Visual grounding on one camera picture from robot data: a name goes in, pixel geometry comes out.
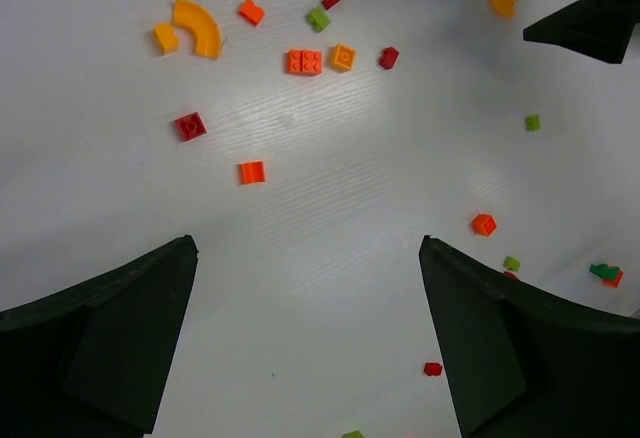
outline orange lego brick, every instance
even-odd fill
[[[337,44],[331,53],[329,64],[340,71],[351,71],[356,61],[356,50],[343,44]]]
[[[264,172],[264,162],[262,161],[241,163],[238,165],[238,171],[240,172],[240,181],[243,185],[264,183],[267,181],[267,176]]]
[[[471,223],[471,226],[476,233],[482,236],[489,236],[498,229],[498,224],[491,215],[476,216]]]
[[[264,18],[264,9],[256,5],[253,0],[245,0],[238,13],[253,26],[258,26]]]
[[[287,55],[287,72],[295,75],[319,75],[322,73],[322,52],[291,50]]]

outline white table surface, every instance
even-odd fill
[[[609,66],[525,43],[574,0],[194,0],[226,42],[159,57],[174,0],[0,0],[0,308],[183,234],[200,263],[156,438],[459,436],[418,263],[442,238],[597,308],[640,307],[638,44]],[[286,75],[291,48],[357,49],[356,69]],[[395,69],[376,60],[400,51]],[[180,143],[198,111],[209,133]],[[540,113],[542,130],[524,117]],[[264,160],[268,182],[239,186]],[[492,213],[491,238],[470,233]],[[588,274],[621,265],[618,290]]]

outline green lego brick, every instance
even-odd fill
[[[599,265],[591,265],[589,271],[603,280],[615,281],[618,278],[618,273],[620,273],[620,267],[601,263]]]
[[[313,26],[313,29],[316,31],[324,30],[331,23],[327,14],[319,6],[309,12],[307,21],[311,23],[311,26]]]
[[[524,119],[527,131],[538,131],[540,129],[540,115],[529,115]]]
[[[507,256],[504,259],[503,265],[509,271],[518,271],[520,269],[520,262],[513,256]]]

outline toy brick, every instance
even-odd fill
[[[440,363],[425,363],[424,373],[427,376],[440,376],[442,374],[442,365]]]
[[[390,70],[395,66],[399,54],[398,50],[392,46],[385,48],[382,50],[382,56],[378,60],[378,63],[380,63],[380,66],[385,70]]]
[[[329,64],[340,71],[351,71],[356,61],[356,50],[346,45],[338,44],[333,48]]]
[[[498,229],[496,221],[491,215],[480,214],[475,217],[471,226],[475,232],[482,236],[490,236],[494,231]]]
[[[520,262],[513,256],[507,256],[504,259],[503,265],[509,271],[518,271],[520,269]]]
[[[207,129],[197,112],[178,118],[174,123],[183,141],[193,140],[207,133]]]
[[[307,15],[307,21],[311,24],[313,29],[318,32],[324,30],[331,23],[327,14],[319,6],[309,12]]]

